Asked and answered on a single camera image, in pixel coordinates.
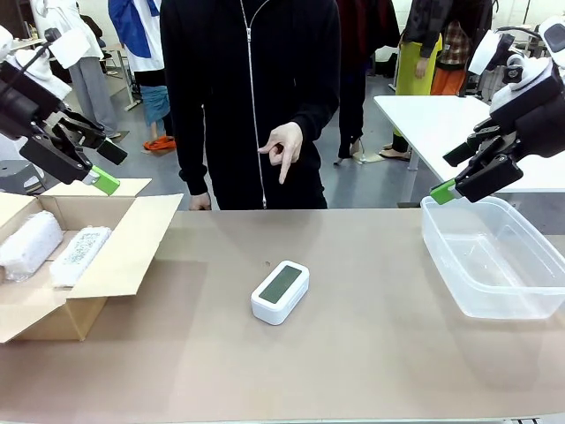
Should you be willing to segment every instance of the orange shoe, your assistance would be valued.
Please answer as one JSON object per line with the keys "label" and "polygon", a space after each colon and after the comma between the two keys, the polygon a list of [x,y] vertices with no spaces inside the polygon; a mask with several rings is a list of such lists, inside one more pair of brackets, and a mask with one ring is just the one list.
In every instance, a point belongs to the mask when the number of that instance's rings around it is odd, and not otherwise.
{"label": "orange shoe", "polygon": [[155,150],[171,150],[177,148],[177,143],[172,137],[167,137],[163,135],[154,141],[146,141],[143,143],[143,148],[145,150],[155,151]]}

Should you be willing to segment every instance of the plastic bin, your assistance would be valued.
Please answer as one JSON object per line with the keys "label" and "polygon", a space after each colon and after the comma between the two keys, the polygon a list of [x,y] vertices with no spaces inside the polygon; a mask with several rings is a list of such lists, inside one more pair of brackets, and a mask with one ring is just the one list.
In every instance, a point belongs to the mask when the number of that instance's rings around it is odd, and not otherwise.
{"label": "plastic bin", "polygon": [[510,204],[422,200],[427,248],[464,314],[542,320],[565,300],[565,259]]}

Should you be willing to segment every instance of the zipper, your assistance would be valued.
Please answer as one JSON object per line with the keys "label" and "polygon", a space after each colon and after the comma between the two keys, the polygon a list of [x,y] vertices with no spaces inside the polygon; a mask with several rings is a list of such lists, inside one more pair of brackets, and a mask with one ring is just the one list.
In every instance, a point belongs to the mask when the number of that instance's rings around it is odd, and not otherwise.
{"label": "zipper", "polygon": [[244,7],[244,0],[239,0],[239,4],[241,5],[241,12],[244,15],[244,23],[245,23],[245,30],[247,31],[247,56],[249,58],[249,79],[251,83],[251,102],[252,102],[252,109],[253,109],[253,126],[255,128],[255,144],[257,145],[257,164],[259,165],[259,177],[261,182],[261,191],[263,192],[263,209],[267,208],[267,196],[265,195],[265,183],[263,181],[263,169],[261,168],[261,155],[259,153],[259,132],[257,131],[257,115],[255,113],[255,87],[253,86],[253,61],[252,61],[252,54],[251,54],[251,28],[253,25],[253,21],[255,17],[260,12],[260,10],[267,4],[270,0],[267,0],[263,3],[259,9],[255,12],[252,16],[249,25],[247,25],[247,17],[245,16],[245,7]]}

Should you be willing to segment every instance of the gray pants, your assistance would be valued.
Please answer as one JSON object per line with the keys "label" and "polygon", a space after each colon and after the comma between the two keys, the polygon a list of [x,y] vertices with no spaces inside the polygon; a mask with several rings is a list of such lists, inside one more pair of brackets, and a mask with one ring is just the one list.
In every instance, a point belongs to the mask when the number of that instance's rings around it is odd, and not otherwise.
{"label": "gray pants", "polygon": [[69,68],[72,87],[85,117],[104,127],[104,133],[117,133],[114,107],[97,57],[83,57]]}

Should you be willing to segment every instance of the bubble-wrapped package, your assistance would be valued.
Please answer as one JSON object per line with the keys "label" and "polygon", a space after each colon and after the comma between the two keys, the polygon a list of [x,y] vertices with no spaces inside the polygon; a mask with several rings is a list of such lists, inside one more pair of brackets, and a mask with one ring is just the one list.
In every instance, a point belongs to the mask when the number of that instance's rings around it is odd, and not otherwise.
{"label": "bubble-wrapped package", "polygon": [[44,210],[27,221],[0,246],[0,266],[6,279],[23,281],[32,276],[63,241],[56,218]]}
{"label": "bubble-wrapped package", "polygon": [[53,286],[74,287],[111,232],[111,229],[106,227],[88,227],[74,236],[67,248],[51,264]]}

